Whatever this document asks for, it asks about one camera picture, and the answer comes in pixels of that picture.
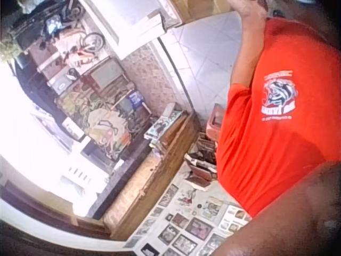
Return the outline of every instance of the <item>stacked items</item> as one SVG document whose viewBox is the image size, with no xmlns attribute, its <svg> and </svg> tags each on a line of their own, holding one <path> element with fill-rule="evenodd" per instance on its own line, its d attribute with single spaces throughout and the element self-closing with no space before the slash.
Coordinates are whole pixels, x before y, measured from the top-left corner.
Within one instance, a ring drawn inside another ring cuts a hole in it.
<svg viewBox="0 0 341 256">
<path fill-rule="evenodd" d="M 150 147 L 157 155 L 165 155 L 187 116 L 177 103 L 169 103 L 161 117 L 144 134 L 145 139 L 151 140 Z"/>
<path fill-rule="evenodd" d="M 195 189 L 206 191 L 212 181 L 217 180 L 215 142 L 200 132 L 196 142 L 185 154 L 191 172 L 185 179 Z"/>
</svg>

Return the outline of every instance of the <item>printed logo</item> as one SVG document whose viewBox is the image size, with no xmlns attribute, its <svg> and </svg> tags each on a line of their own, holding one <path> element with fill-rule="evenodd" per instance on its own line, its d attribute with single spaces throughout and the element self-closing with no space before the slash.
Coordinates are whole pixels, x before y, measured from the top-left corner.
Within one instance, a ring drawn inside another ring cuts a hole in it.
<svg viewBox="0 0 341 256">
<path fill-rule="evenodd" d="M 265 98 L 262 101 L 262 113 L 267 116 L 282 115 L 295 109 L 295 98 L 298 95 L 291 80 L 275 78 L 264 85 Z"/>
</svg>

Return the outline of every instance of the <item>red t-shirt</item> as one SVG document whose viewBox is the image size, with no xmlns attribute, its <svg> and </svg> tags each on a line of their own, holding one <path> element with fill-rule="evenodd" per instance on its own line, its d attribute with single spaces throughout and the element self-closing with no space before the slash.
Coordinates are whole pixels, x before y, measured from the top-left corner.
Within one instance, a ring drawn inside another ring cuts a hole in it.
<svg viewBox="0 0 341 256">
<path fill-rule="evenodd" d="M 310 28 L 267 22 L 250 89 L 233 84 L 218 180 L 255 216 L 317 165 L 340 160 L 340 54 Z"/>
</svg>

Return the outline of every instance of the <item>person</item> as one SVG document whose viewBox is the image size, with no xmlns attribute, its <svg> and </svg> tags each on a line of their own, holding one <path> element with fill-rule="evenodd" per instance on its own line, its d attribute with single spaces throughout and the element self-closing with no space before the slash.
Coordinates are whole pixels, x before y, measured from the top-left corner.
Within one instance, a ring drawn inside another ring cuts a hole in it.
<svg viewBox="0 0 341 256">
<path fill-rule="evenodd" d="M 227 255 L 274 255 L 274 250 L 262 254 L 255 249 L 256 243 L 265 249 L 266 239 L 271 238 L 269 248 L 277 245 L 289 252 L 283 241 L 299 247 L 302 240 L 297 239 L 296 244 L 294 235 L 284 239 L 290 233 L 283 226 L 290 231 L 299 229 L 297 234 L 302 235 L 302 230 L 312 232 L 321 214 L 326 214 L 317 206 L 339 214 L 339 208 L 330 210 L 329 198 L 323 204 L 324 198 L 302 182 L 320 164 L 340 161 L 340 52 L 326 41 L 331 30 L 318 32 L 297 21 L 268 19 L 258 1 L 228 2 L 241 16 L 242 40 L 218 141 L 218 180 L 254 218 L 254 224 L 239 231 L 246 234 L 244 243 L 237 232 L 222 247 L 224 255 L 227 249 Z M 288 194 L 295 186 L 308 190 L 308 195 L 300 194 L 299 189 Z M 326 186 L 325 195 L 337 194 L 335 187 Z M 307 199 L 302 210 L 299 206 Z M 262 235 L 260 231 L 265 230 L 267 234 Z M 318 241 L 317 234 L 312 232 L 307 239 Z M 238 253 L 241 248 L 244 254 Z"/>
</svg>

